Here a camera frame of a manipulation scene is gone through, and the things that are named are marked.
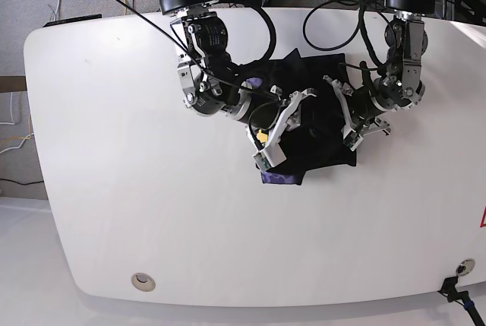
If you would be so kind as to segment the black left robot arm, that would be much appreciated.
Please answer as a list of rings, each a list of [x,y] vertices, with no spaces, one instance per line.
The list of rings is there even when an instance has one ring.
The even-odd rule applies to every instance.
[[[346,90],[341,81],[325,76],[341,105],[344,126],[343,143],[356,150],[366,135],[391,132],[390,124],[380,115],[388,111],[409,109],[418,105],[425,92],[421,81],[421,58],[428,46],[423,16],[434,11],[434,0],[384,0],[394,17],[387,24],[384,37],[388,45],[387,60],[381,62],[369,40],[365,26],[365,10],[371,0],[358,0],[358,28],[378,78],[371,77],[371,68],[364,62],[357,66],[362,86]]]

